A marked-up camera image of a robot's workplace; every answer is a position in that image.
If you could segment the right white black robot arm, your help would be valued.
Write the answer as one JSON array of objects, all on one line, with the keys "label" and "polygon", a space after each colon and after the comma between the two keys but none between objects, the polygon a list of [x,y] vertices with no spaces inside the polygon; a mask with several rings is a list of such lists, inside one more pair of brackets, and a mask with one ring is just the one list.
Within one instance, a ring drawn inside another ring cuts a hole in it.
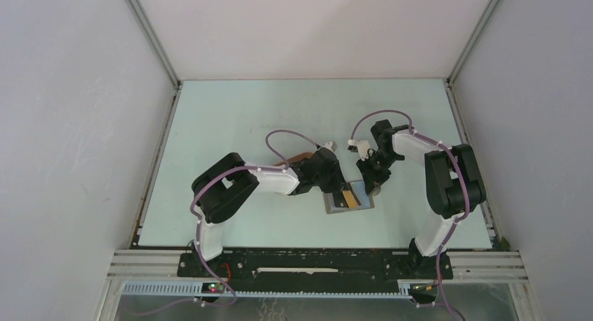
[{"label": "right white black robot arm", "polygon": [[394,127],[381,120],[371,128],[376,143],[348,140],[357,152],[365,192],[375,194],[386,183],[397,161],[410,160],[424,168],[425,189],[431,214],[421,232],[411,241],[415,252],[407,258],[409,273],[423,278],[434,270],[433,257],[445,252],[455,227],[486,200],[483,178],[473,148],[468,144],[447,146],[410,125]]}]

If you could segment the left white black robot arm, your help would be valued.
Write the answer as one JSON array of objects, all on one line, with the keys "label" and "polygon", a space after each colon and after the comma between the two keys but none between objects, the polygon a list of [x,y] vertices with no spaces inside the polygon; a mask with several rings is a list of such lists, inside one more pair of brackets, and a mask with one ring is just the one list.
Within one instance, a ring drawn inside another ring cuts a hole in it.
[{"label": "left white black robot arm", "polygon": [[334,151],[318,147],[284,162],[249,164],[237,152],[225,155],[192,183],[190,213],[197,217],[194,268],[214,276],[221,267],[224,224],[255,192],[296,196],[314,187],[324,194],[349,191]]}]

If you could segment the pink oval tray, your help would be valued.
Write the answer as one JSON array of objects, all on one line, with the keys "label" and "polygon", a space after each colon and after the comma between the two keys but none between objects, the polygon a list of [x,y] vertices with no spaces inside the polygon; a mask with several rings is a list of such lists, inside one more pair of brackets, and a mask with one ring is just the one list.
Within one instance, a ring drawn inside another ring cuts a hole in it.
[{"label": "pink oval tray", "polygon": [[288,164],[297,163],[297,162],[300,162],[302,160],[309,159],[312,155],[313,155],[312,152],[303,152],[303,153],[300,153],[300,154],[295,155],[293,157],[287,158],[286,161],[282,160],[281,162],[278,162],[278,163],[274,164],[274,166],[282,166],[286,162]]}]

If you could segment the grey card holder wallet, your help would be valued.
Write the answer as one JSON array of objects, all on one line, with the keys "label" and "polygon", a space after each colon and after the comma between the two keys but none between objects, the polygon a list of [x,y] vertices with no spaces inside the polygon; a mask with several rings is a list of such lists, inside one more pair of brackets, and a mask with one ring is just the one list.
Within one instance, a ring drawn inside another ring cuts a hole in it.
[{"label": "grey card holder wallet", "polygon": [[348,188],[340,192],[324,193],[327,214],[347,213],[375,208],[372,195],[366,193],[363,180],[348,183]]}]

